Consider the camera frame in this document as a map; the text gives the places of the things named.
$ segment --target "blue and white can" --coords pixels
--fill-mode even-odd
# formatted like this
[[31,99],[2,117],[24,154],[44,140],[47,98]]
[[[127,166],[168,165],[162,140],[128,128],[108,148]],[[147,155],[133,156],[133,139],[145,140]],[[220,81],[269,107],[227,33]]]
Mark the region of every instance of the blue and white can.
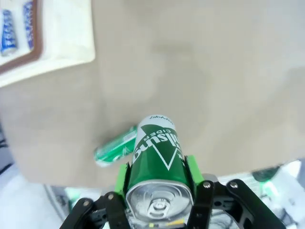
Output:
[[23,19],[28,45],[30,50],[32,50],[34,48],[33,1],[28,1],[23,5]]
[[1,54],[2,56],[8,56],[17,50],[17,39],[11,11],[3,10],[2,13],[3,30],[1,38]]

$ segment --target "green can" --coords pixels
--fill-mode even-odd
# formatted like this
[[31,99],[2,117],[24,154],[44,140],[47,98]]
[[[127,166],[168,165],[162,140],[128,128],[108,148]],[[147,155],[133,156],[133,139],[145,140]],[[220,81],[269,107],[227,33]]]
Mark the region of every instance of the green can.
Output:
[[106,167],[129,155],[134,150],[136,136],[137,126],[133,126],[112,141],[96,148],[93,155],[95,162],[101,167]]
[[126,202],[144,222],[171,222],[189,214],[193,199],[173,122],[151,115],[138,125]]

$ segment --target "white triangle logo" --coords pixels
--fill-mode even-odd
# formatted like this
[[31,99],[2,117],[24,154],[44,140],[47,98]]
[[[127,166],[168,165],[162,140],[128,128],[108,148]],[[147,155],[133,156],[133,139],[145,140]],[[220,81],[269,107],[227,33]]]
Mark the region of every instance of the white triangle logo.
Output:
[[155,145],[152,145],[152,146],[153,146],[154,150],[157,152],[157,154],[159,155],[159,157],[161,158],[161,160],[163,161],[163,163],[164,163],[165,167],[167,168],[167,170],[170,170],[170,168],[171,168],[171,166],[172,166],[172,163],[173,163],[173,160],[174,160],[174,158],[175,158],[175,155],[176,155],[177,151],[180,152],[180,150],[177,149],[177,148],[175,149],[175,152],[173,153],[173,156],[172,156],[172,158],[171,158],[170,163],[167,164],[166,161],[164,160],[163,156],[162,156],[162,155],[160,154],[160,152],[158,151],[157,147],[156,147]]

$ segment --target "soda can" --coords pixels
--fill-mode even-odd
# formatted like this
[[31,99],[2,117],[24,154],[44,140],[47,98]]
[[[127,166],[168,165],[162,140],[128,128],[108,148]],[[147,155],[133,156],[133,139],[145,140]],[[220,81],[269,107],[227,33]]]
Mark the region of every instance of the soda can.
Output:
[[3,30],[1,38],[1,54],[8,56],[17,50],[17,40],[13,17],[10,10],[3,10]]
[[173,122],[151,115],[138,125],[126,202],[143,222],[182,219],[193,205],[188,173]]
[[106,167],[120,158],[129,155],[133,152],[136,136],[137,126],[133,126],[127,132],[98,147],[94,151],[95,162],[101,167]]
[[25,32],[27,42],[30,50],[34,48],[34,36],[33,36],[33,1],[28,1],[23,4],[23,20],[25,25]]

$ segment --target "white floor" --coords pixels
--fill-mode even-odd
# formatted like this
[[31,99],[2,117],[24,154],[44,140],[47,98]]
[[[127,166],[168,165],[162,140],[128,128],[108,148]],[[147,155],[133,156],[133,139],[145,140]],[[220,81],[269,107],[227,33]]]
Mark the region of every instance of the white floor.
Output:
[[0,176],[0,228],[58,229],[61,224],[43,185],[28,182],[15,165]]

